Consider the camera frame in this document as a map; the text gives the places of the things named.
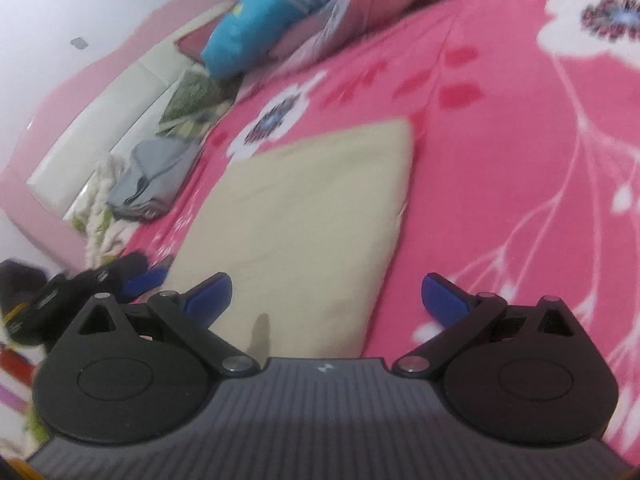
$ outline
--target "flower center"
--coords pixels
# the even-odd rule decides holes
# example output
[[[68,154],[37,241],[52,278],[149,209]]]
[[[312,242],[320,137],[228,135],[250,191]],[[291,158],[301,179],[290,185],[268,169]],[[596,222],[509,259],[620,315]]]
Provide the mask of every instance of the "flower center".
[[[640,40],[640,2],[638,0],[601,0],[582,12],[582,26],[600,38],[616,41],[628,37]]]
[[[282,121],[296,105],[299,98],[299,94],[287,97],[264,114],[244,138],[244,143],[251,144],[269,137],[282,124]]]

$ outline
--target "headboard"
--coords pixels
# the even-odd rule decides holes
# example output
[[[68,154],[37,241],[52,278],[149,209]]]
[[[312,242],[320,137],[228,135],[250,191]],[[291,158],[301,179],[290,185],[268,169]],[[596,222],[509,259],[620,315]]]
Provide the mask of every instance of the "headboard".
[[[193,61],[174,41],[237,0],[174,0],[117,51],[57,88],[38,108],[0,173],[0,207],[63,267],[81,270],[85,241],[65,221],[96,164],[128,155],[155,126]]]

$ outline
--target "gray spot on wall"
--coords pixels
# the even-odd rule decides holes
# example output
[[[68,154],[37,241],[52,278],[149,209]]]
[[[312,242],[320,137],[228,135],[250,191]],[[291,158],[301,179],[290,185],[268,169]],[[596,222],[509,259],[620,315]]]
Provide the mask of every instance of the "gray spot on wall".
[[[84,38],[73,38],[71,44],[78,50],[84,50],[89,46]]]

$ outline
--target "pink headboard trim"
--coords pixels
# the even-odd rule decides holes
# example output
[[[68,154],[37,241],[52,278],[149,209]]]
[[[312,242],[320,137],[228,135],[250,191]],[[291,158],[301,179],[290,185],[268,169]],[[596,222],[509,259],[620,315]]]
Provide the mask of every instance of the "pink headboard trim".
[[[225,1],[173,0],[155,10],[118,50],[54,90],[20,136],[7,168],[0,173],[0,206],[27,238],[63,267],[84,267],[84,239],[43,208],[28,189],[28,178],[78,114],[121,72],[172,32]]]

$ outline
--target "red cushion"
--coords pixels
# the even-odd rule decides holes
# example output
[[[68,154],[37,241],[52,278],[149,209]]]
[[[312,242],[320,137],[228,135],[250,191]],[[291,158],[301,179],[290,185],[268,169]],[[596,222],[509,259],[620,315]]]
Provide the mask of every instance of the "red cushion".
[[[207,46],[207,41],[209,41],[209,37],[211,36],[213,29],[216,28],[223,17],[224,14],[214,18],[209,23],[205,23],[200,28],[185,34],[179,40],[176,40],[175,46],[178,49],[178,52],[184,54],[196,63],[204,64],[200,57],[200,53],[203,51],[204,47]]]

